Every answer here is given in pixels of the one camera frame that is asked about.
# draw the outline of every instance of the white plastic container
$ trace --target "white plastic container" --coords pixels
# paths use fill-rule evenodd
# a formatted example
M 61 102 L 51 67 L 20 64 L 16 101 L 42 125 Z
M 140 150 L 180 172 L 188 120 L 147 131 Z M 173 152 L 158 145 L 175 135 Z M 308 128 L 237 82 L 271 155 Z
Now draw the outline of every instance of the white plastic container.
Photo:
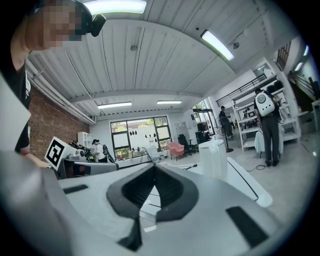
M 225 142 L 222 139 L 210 140 L 199 145 L 202 173 L 227 181 L 228 162 Z

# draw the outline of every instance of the black office chair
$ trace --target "black office chair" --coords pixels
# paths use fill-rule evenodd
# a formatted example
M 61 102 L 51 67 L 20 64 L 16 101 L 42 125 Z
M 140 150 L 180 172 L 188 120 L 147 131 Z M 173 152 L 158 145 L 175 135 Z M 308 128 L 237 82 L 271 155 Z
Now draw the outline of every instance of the black office chair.
M 188 145 L 186 136 L 184 134 L 179 135 L 178 141 L 181 145 L 184 145 L 184 153 L 189 153 L 190 156 L 192 156 L 190 149 L 193 149 L 196 145 Z

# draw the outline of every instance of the red brick wall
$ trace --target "red brick wall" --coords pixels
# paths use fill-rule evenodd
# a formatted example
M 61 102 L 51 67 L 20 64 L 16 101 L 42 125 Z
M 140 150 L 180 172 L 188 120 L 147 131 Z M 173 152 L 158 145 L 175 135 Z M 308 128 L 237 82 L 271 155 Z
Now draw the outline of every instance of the red brick wall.
M 33 86 L 29 111 L 30 151 L 41 160 L 54 136 L 69 143 L 78 140 L 78 132 L 89 132 L 89 124 L 57 106 Z

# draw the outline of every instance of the black stand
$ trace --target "black stand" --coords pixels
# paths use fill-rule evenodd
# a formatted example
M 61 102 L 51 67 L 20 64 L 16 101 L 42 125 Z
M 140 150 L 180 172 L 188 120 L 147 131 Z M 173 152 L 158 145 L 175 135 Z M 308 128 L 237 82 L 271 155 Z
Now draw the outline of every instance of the black stand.
M 229 148 L 228 140 L 227 140 L 227 134 L 226 134 L 226 133 L 224 133 L 224 136 L 225 136 L 225 142 L 226 142 L 226 149 L 225 149 L 225 152 L 229 153 L 229 152 L 234 151 L 234 149 L 233 149 L 233 148 Z

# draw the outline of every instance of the ceiling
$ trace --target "ceiling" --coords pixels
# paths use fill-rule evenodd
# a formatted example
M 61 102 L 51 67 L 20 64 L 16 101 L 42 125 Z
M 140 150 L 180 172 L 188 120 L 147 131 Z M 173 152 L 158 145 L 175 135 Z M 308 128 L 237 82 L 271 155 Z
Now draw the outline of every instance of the ceiling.
M 278 38 L 291 40 L 291 34 L 284 37 L 292 29 L 290 23 L 261 0 L 147 0 L 143 14 L 104 16 L 99 36 L 85 36 L 73 47 L 32 52 L 27 62 L 28 76 L 38 86 L 45 86 L 37 81 L 42 76 L 76 108 L 98 120 L 191 108 Z M 276 22 L 269 22 L 273 17 Z M 228 61 L 201 39 L 206 29 L 234 59 Z M 232 47 L 235 42 L 238 49 Z M 157 105 L 161 100 L 182 103 Z M 132 106 L 97 108 L 129 101 Z

